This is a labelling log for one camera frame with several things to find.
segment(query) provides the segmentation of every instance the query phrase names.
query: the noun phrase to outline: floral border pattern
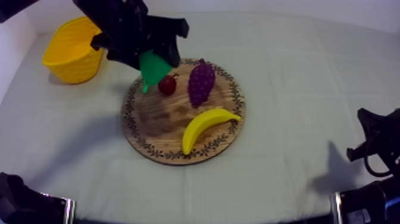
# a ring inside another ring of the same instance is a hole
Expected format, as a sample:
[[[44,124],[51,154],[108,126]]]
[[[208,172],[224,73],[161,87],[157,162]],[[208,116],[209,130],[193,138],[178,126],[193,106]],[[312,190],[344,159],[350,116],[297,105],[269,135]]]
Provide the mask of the floral border pattern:
[[[180,62],[181,64],[190,64],[193,66],[196,66],[200,64],[198,60],[194,60],[191,58],[184,58]],[[233,110],[233,112],[238,115],[242,116],[243,115],[243,109],[245,106],[245,102],[243,101],[244,97],[240,94],[240,87],[239,85],[235,82],[233,76],[228,74],[223,68],[207,61],[207,64],[210,64],[212,68],[214,69],[216,75],[224,77],[227,81],[229,81],[229,89],[231,91],[231,97],[233,99],[233,102],[236,106],[236,108]],[[175,159],[187,159],[190,160],[192,158],[196,157],[208,157],[208,154],[210,152],[215,151],[218,146],[226,142],[228,140],[228,135],[234,135],[238,131],[238,122],[237,121],[231,121],[231,125],[228,129],[228,134],[221,134],[215,138],[215,140],[210,141],[207,144],[204,144],[202,148],[197,149],[194,148],[189,155],[184,155],[182,151],[179,152],[174,152],[174,151],[164,151],[164,150],[159,150],[154,147],[153,144],[149,143],[146,138],[142,137],[139,133],[138,126],[136,124],[136,120],[132,115],[132,112],[134,111],[134,103],[135,103],[135,93],[137,91],[140,91],[140,89],[143,87],[143,79],[140,77],[136,79],[132,86],[130,87],[128,93],[127,93],[127,98],[126,101],[123,105],[125,113],[122,115],[123,119],[127,123],[127,127],[130,129],[130,134],[135,138],[136,143],[145,149],[147,155],[149,158],[165,158],[166,160],[175,160]]]

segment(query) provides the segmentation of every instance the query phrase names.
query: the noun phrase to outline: red apple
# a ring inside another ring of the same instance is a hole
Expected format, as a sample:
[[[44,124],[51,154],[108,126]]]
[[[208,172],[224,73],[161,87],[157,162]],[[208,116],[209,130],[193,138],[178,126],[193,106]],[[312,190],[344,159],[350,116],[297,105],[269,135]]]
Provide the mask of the red apple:
[[[176,80],[174,76],[167,75],[158,83],[158,89],[166,96],[174,94],[176,90]]]

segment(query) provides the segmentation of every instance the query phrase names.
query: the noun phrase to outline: green object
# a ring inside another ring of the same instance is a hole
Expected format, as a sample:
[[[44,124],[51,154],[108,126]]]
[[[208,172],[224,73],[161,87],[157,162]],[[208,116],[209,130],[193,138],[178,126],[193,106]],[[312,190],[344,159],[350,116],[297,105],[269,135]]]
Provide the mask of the green object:
[[[145,81],[144,93],[147,92],[148,86],[156,86],[172,69],[164,59],[153,54],[153,50],[140,54],[139,63]]]

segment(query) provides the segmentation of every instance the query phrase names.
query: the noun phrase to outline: white wall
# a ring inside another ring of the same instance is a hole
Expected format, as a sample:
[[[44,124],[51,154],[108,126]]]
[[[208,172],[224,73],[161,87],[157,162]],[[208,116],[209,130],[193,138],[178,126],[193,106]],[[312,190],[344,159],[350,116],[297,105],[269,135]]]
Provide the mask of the white wall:
[[[37,36],[24,11],[0,24],[0,104]]]
[[[339,21],[384,32],[400,31],[399,0],[145,0],[151,14],[204,11],[283,13]],[[72,0],[41,0],[28,9],[40,32],[82,13]]]

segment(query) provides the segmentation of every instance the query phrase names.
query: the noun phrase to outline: yellow banana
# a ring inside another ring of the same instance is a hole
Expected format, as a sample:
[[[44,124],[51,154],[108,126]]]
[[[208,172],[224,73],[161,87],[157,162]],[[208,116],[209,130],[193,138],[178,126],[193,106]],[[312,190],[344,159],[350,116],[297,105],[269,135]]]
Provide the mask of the yellow banana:
[[[182,139],[182,150],[185,155],[190,154],[197,138],[202,132],[214,125],[225,123],[229,120],[240,121],[240,116],[232,114],[225,109],[212,109],[195,117],[187,126]]]

